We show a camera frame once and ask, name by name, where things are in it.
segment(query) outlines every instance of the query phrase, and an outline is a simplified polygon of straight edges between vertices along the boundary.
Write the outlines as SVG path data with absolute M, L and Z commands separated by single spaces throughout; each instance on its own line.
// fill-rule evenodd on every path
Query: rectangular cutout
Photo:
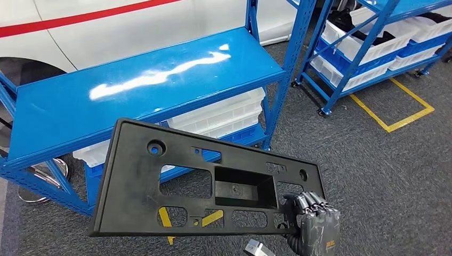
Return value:
M 287 173 L 285 165 L 270 162 L 266 162 L 265 164 L 267 165 L 267 171 L 272 175 Z
M 232 222 L 238 228 L 265 228 L 267 215 L 264 212 L 233 211 Z
M 216 166 L 215 204 L 276 209 L 273 176 Z
M 182 207 L 161 207 L 158 209 L 157 222 L 166 228 L 184 227 L 187 224 L 187 211 Z
M 283 196 L 285 194 L 297 194 L 299 195 L 301 192 L 304 191 L 303 186 L 292 184 L 292 183 L 285 183 L 285 182 L 277 182 L 276 183 L 276 189 L 278 191 L 278 201 L 281 205 L 284 204 L 286 201 Z
M 203 227 L 224 228 L 223 210 L 206 209 L 202 222 Z
M 221 164 L 221 152 L 205 148 L 191 147 L 195 155 L 201 155 L 204 162 L 216 162 Z
M 163 182 L 159 186 L 165 196 L 184 196 L 195 198 L 212 197 L 212 175 L 210 171 L 175 166 L 173 171 L 186 172 L 184 175 Z
M 281 223 L 286 223 L 284 221 L 284 214 L 283 213 L 274 213 L 273 214 L 273 224 L 275 226 L 275 228 L 278 228 L 278 225 Z

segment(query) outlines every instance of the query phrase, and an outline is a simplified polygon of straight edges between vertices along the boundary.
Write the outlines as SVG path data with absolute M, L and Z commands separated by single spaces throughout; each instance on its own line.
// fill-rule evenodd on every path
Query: white storage bin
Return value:
M 358 76 L 352 77 L 349 80 L 349 82 L 345 85 L 343 91 L 361 85 L 369 80 L 372 80 L 375 77 L 383 75 L 388 70 L 388 67 L 394 62 L 395 60 L 385 63 L 369 71 L 366 71 Z M 342 73 L 339 72 L 339 70 L 337 70 L 327 60 L 322 58 L 322 56 L 315 57 L 311 61 L 311 66 L 315 68 L 318 72 L 322 73 L 332 83 L 334 87 L 337 87 L 342 77 L 344 77 L 344 75 L 342 75 Z
M 230 133 L 240 131 L 241 129 L 257 124 L 259 122 L 258 118 L 261 112 L 262 107 L 259 106 L 259 109 L 251 113 L 236 117 L 235 119 L 223 123 L 220 126 L 200 132 L 199 134 L 212 138 L 219 138 Z
M 433 48 L 427 49 L 427 50 L 422 51 L 422 52 L 418 52 L 416 54 L 413 54 L 413 55 L 410 55 L 410 56 L 407 56 L 407 57 L 404 57 L 404 58 L 401 58 L 401 57 L 397 56 L 395 58 L 395 62 L 389 66 L 389 69 L 390 70 L 397 70 L 399 68 L 403 68 L 403 67 L 409 66 L 411 64 L 415 64 L 417 62 L 420 62 L 422 60 L 428 59 L 428 58 L 434 56 L 435 52 L 439 48 L 441 48 L 443 45 L 444 44 L 442 44 L 440 46 L 437 46 L 437 47 L 433 47 Z
M 170 118 L 167 120 L 168 125 L 174 129 L 219 138 L 257 124 L 264 96 L 264 90 L 259 87 Z M 74 151 L 72 155 L 85 161 L 89 167 L 95 167 L 105 162 L 109 144 L 110 140 L 99 142 Z
M 375 14 L 374 12 L 365 7 L 350 12 L 350 16 L 352 17 L 352 23 L 355 26 L 363 23 L 364 21 L 372 17 L 374 14 Z M 363 32 L 364 34 L 368 34 L 372 29 L 375 21 L 376 19 L 370 22 L 369 24 L 365 25 L 363 28 L 360 29 L 360 31 Z M 395 36 L 395 39 L 389 40 L 377 46 L 372 45 L 367 51 L 366 55 L 364 55 L 363 59 L 360 62 L 360 65 L 378 59 L 379 57 L 385 56 L 391 52 L 394 52 L 405 47 L 408 44 L 411 37 L 418 33 L 419 28 L 414 24 L 410 24 L 402 20 L 386 25 L 383 28 L 382 32 L 378 35 L 379 37 L 383 35 L 383 31 L 388 31 L 393 36 Z M 327 21 L 325 25 L 325 30 L 322 34 L 322 38 L 325 39 L 329 44 L 331 44 L 337 39 L 344 36 L 345 34 L 346 32 L 339 29 L 330 21 Z M 348 36 L 344 38 L 344 40 L 339 42 L 336 46 L 337 49 L 343 52 L 344 55 L 349 60 L 353 60 L 356 54 L 358 53 L 359 49 L 361 48 L 362 44 L 363 44 L 362 40 L 357 39 L 353 36 Z
M 105 162 L 110 140 L 96 143 L 72 152 L 72 156 L 86 162 L 89 167 L 95 167 Z
M 452 17 L 452 5 L 432 11 L 445 17 Z M 436 23 L 424 17 L 412 17 L 406 19 L 410 24 L 418 27 L 419 32 L 412 37 L 418 43 L 452 32 L 452 19 Z
M 261 101 L 265 92 L 259 87 L 234 97 L 195 109 L 182 115 L 168 119 L 171 128 L 202 134 L 203 131 L 212 127 L 228 123 L 236 117 L 254 112 L 262 111 Z

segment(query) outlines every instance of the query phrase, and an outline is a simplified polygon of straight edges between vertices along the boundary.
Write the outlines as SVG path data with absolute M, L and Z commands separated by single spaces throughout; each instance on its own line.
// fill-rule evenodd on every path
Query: white car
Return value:
M 140 9 L 165 0 L 0 0 L 0 60 L 36 60 L 71 72 L 245 22 L 246 0 L 172 1 Z M 296 10 L 285 0 L 260 0 L 257 13 L 263 44 L 288 39 Z M 69 25 L 45 29 L 65 17 Z

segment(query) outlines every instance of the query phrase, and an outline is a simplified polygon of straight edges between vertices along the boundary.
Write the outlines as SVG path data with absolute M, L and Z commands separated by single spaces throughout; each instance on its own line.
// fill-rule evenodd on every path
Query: yellow floor marking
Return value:
M 161 207 L 158 209 L 158 214 L 160 214 L 160 218 L 162 219 L 162 224 L 164 227 L 171 227 L 170 217 L 168 216 L 168 212 L 165 207 Z M 174 236 L 168 236 L 168 243 L 173 245 Z
M 164 207 L 160 208 L 158 210 L 158 213 L 160 214 L 160 218 L 162 219 L 162 224 L 164 227 L 171 227 L 170 218 L 168 216 L 168 212 L 166 212 L 166 209 Z M 214 222 L 215 220 L 221 219 L 223 217 L 223 211 L 218 210 L 208 216 L 205 216 L 201 220 L 201 226 L 205 227 L 209 225 L 210 223 Z M 173 245 L 173 239 L 175 239 L 176 236 L 168 236 L 168 242 L 170 245 Z
M 385 129 L 387 132 L 392 132 L 397 130 L 398 128 L 401 128 L 411 122 L 414 122 L 415 120 L 418 120 L 419 118 L 433 112 L 435 109 L 430 106 L 427 102 L 425 102 L 423 99 L 419 98 L 419 96 L 415 95 L 414 92 L 410 91 L 408 88 L 406 88 L 403 84 L 401 84 L 399 81 L 395 80 L 394 78 L 390 78 L 390 80 L 397 85 L 399 88 L 401 88 L 404 92 L 406 92 L 408 95 L 410 95 L 413 99 L 417 100 L 422 106 L 425 107 L 425 109 L 403 119 L 400 120 L 394 124 L 387 125 L 385 124 L 375 113 L 372 112 L 364 103 L 362 103 L 361 100 L 359 100 L 356 95 L 351 94 L 350 97 L 361 107 L 366 111 L 369 116 L 371 116 L 377 123 Z

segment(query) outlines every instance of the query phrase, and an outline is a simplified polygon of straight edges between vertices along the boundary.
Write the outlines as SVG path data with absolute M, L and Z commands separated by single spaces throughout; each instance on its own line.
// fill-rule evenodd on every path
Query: metal connector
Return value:
M 244 251 L 247 255 L 252 256 L 275 256 L 275 254 L 265 247 L 263 243 L 260 243 L 254 239 L 249 240 Z

